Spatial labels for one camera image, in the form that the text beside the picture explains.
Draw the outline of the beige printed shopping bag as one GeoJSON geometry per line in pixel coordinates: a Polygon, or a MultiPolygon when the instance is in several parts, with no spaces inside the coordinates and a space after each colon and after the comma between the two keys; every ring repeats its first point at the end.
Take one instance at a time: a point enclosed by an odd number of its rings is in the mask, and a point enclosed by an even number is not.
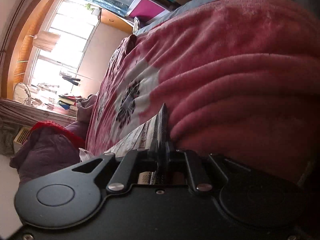
{"type": "Polygon", "coordinates": [[[102,185],[106,188],[123,157],[131,150],[140,149],[148,150],[148,155],[157,161],[157,170],[142,172],[136,184],[162,185],[162,153],[171,150],[167,137],[167,121],[168,108],[163,104],[154,117],[126,135],[103,155],[89,159],[81,165],[82,168],[92,166],[93,170],[78,184],[85,187],[102,185]]]}

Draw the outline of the purple folded duvet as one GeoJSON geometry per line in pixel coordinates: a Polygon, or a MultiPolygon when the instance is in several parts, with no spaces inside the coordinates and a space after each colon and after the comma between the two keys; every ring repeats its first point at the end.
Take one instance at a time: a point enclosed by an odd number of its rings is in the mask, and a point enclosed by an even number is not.
{"type": "Polygon", "coordinates": [[[10,160],[20,178],[20,185],[80,162],[96,95],[76,102],[76,121],[63,127],[53,121],[37,122],[26,142],[10,160]]]}

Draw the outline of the red floral blanket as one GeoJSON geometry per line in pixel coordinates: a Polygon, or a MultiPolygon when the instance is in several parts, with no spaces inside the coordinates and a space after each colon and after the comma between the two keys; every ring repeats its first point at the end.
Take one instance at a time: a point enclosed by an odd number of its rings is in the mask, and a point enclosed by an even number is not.
{"type": "Polygon", "coordinates": [[[123,39],[87,149],[102,154],[163,105],[177,148],[298,182],[319,150],[319,17],[292,0],[218,0],[123,39]]]}

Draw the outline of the white air conditioner unit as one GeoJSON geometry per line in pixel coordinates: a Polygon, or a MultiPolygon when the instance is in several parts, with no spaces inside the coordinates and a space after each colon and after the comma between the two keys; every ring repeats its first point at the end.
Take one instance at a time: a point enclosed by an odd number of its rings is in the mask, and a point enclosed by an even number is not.
{"type": "Polygon", "coordinates": [[[29,135],[30,135],[31,127],[29,126],[23,126],[18,134],[16,135],[13,146],[14,146],[14,152],[16,153],[24,144],[25,141],[27,141],[29,135]]]}

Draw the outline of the striped pink curtain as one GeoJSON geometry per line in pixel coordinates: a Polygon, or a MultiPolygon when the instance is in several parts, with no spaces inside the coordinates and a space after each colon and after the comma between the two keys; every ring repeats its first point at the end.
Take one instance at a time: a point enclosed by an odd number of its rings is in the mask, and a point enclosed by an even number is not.
{"type": "Polygon", "coordinates": [[[72,116],[26,106],[7,99],[1,99],[1,118],[25,126],[34,126],[40,121],[52,121],[66,127],[76,121],[72,116]]]}

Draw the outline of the white electric fan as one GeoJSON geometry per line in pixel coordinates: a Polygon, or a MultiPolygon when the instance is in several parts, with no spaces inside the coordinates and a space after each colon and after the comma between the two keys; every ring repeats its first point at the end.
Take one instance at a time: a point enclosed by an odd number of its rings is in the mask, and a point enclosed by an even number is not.
{"type": "Polygon", "coordinates": [[[13,100],[23,105],[30,106],[31,104],[31,92],[27,85],[24,83],[17,83],[13,91],[13,100]]]}

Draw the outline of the orange wooden cabinet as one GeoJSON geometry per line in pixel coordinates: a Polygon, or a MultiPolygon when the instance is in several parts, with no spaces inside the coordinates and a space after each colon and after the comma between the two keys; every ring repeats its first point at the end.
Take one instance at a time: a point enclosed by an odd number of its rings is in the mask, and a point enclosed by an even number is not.
{"type": "Polygon", "coordinates": [[[127,34],[132,34],[133,27],[125,22],[122,18],[117,16],[116,14],[106,10],[101,10],[100,22],[106,25],[109,25],[113,28],[121,30],[127,34]]]}

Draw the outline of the potted green plant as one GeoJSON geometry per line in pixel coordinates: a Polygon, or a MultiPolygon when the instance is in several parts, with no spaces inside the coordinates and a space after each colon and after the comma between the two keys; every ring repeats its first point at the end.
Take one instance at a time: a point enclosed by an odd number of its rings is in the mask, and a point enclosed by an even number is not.
{"type": "Polygon", "coordinates": [[[90,3],[85,4],[85,7],[89,11],[94,11],[97,8],[95,5],[92,5],[90,3]]]}

